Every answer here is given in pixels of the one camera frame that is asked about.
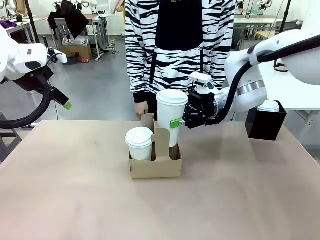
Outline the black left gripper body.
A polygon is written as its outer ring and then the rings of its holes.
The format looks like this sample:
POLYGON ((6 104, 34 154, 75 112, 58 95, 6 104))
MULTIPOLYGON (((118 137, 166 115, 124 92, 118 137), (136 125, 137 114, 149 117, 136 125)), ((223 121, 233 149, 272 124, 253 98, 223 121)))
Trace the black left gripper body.
POLYGON ((40 94, 47 94, 51 91, 48 80, 53 75, 54 72, 48 66, 44 66, 27 73, 15 80, 14 83, 25 91, 36 91, 40 94))

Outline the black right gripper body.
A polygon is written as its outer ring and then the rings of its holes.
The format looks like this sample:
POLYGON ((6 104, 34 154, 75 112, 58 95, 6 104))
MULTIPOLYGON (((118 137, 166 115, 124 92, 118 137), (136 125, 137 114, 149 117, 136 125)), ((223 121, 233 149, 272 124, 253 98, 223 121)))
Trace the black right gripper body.
POLYGON ((188 104, 192 104, 194 113, 187 117, 194 128, 217 125, 222 122, 223 97, 219 94, 199 94, 192 92, 188 95, 188 104))

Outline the person's right hand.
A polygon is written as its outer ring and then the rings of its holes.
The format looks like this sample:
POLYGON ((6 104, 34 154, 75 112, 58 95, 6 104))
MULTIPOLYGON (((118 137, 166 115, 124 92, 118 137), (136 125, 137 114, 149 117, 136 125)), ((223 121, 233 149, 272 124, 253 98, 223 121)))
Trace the person's right hand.
POLYGON ((134 104, 134 111, 139 120, 141 120, 142 116, 147 114, 149 111, 149 105, 147 101, 139 102, 134 104))

